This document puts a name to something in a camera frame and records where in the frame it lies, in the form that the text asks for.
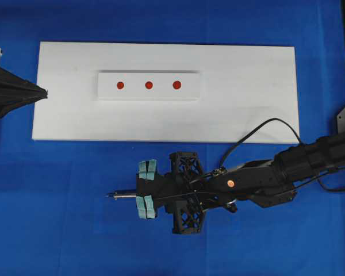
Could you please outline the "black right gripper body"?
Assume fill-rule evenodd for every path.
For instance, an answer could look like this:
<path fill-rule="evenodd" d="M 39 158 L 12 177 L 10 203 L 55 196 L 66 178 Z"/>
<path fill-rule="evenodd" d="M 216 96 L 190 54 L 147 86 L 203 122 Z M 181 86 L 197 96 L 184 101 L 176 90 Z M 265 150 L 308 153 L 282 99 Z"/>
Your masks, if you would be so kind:
<path fill-rule="evenodd" d="M 226 172 L 220 167 L 204 172 L 195 152 L 174 152 L 169 155 L 171 172 L 165 176 L 174 182 L 177 191 L 164 200 L 165 211 L 173 215 L 172 232 L 179 235 L 201 232 L 206 212 L 221 207 L 217 194 L 207 191 L 207 181 Z"/>

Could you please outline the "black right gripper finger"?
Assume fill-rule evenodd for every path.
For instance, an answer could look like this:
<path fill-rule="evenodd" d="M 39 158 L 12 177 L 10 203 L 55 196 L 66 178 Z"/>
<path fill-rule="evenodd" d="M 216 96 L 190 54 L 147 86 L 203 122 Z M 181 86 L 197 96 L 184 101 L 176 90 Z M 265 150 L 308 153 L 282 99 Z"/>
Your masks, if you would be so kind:
<path fill-rule="evenodd" d="M 157 172 L 157 161 L 151 159 L 138 164 L 136 175 L 136 195 L 139 197 L 152 196 L 162 198 L 172 195 L 173 183 L 164 175 Z"/>
<path fill-rule="evenodd" d="M 150 220 L 158 217 L 158 209 L 164 207 L 167 214 L 172 214 L 172 204 L 167 197 L 152 195 L 136 195 L 136 208 L 140 219 Z"/>

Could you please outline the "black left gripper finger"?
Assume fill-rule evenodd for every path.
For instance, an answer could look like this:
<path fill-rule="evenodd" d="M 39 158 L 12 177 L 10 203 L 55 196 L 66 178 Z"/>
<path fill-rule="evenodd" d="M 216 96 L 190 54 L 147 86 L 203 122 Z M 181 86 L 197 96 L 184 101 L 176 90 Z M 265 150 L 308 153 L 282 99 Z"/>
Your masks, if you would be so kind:
<path fill-rule="evenodd" d="M 38 95 L 47 95 L 47 91 L 38 85 L 22 79 L 0 67 L 0 89 L 11 89 L 20 92 L 31 92 Z"/>
<path fill-rule="evenodd" d="M 0 118 L 12 110 L 46 99 L 47 96 L 48 93 L 45 90 L 0 90 Z"/>

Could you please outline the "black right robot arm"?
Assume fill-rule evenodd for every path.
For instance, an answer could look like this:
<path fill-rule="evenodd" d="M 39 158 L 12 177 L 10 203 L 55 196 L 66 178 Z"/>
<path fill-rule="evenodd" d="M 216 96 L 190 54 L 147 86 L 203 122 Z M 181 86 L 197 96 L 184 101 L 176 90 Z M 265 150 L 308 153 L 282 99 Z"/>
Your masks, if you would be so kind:
<path fill-rule="evenodd" d="M 139 163 L 137 211 L 141 219 L 155 219 L 163 207 L 173 216 L 174 234 L 194 234 L 201 231 L 208 210 L 224 208 L 234 213 L 236 201 L 263 208 L 284 204 L 296 196 L 296 182 L 344 169 L 345 132 L 230 170 L 203 172 L 194 152 L 175 152 L 170 160 L 171 171 L 164 175 L 158 173 L 154 159 Z"/>

